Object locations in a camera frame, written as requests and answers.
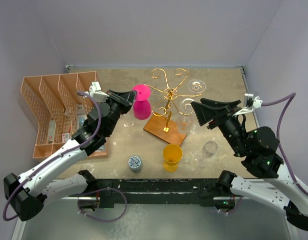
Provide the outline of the pink plastic goblet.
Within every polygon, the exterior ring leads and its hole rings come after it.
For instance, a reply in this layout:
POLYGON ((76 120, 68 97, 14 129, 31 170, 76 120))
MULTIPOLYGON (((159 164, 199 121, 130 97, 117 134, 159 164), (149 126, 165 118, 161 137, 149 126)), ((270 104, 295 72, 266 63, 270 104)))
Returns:
POLYGON ((151 114, 151 105, 149 103, 150 88, 145 84, 138 84, 133 87, 133 90, 137 92, 133 103, 134 117, 139 120, 145 120, 151 114))

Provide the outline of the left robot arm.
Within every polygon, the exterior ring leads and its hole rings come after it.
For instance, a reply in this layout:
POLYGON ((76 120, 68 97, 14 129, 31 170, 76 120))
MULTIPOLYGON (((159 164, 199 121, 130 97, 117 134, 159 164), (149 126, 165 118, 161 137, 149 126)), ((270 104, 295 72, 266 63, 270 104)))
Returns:
POLYGON ((12 206, 16 216, 22 221, 30 220, 42 210, 42 191, 47 184, 106 143, 120 116, 131 109, 137 92, 109 90, 101 103, 86 92, 78 91, 77 94, 89 98, 94 104, 83 126, 61 149, 33 169, 20 176, 11 173, 4 178, 6 206, 12 206))

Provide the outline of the clear wine glass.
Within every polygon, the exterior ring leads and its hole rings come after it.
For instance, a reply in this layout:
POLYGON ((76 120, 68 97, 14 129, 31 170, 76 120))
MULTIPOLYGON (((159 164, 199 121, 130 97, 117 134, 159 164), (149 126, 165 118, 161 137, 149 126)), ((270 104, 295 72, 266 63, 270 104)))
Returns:
POLYGON ((181 115, 177 118, 177 130, 181 134, 196 134, 195 115, 191 105, 193 101, 193 98, 185 98, 180 102, 179 110, 181 115))
POLYGON ((206 84, 200 79, 192 79, 187 84, 188 89, 195 95, 200 96, 206 90, 206 84))
POLYGON ((202 147, 200 153, 197 153, 193 156, 194 166, 198 169, 203 169, 207 166, 208 159, 213 157, 218 150, 218 145, 214 141, 208 141, 202 147))

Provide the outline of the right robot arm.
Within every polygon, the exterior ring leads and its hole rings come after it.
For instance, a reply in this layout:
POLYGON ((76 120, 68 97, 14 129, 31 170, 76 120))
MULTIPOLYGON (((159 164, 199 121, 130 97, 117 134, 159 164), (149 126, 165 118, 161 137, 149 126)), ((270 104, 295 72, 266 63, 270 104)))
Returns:
POLYGON ((293 177, 287 163, 276 153, 279 140, 267 126, 246 131, 245 121, 239 121, 240 101, 219 102, 202 98, 191 106, 198 123, 209 130, 219 128, 234 156, 243 158, 246 170, 258 179, 274 186, 257 186, 228 170, 223 170, 216 181, 222 196, 230 193, 248 197, 282 213, 298 229, 308 231, 308 193, 305 184, 293 177))

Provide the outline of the yellow plastic goblet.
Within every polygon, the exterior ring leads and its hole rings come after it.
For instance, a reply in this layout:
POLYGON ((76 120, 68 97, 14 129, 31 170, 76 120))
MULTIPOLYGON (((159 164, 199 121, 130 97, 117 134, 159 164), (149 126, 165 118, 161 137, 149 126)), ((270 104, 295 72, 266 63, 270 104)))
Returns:
POLYGON ((175 144, 168 144, 162 152, 163 168, 166 172, 172 173, 178 169, 178 164, 182 159, 182 149, 175 144))

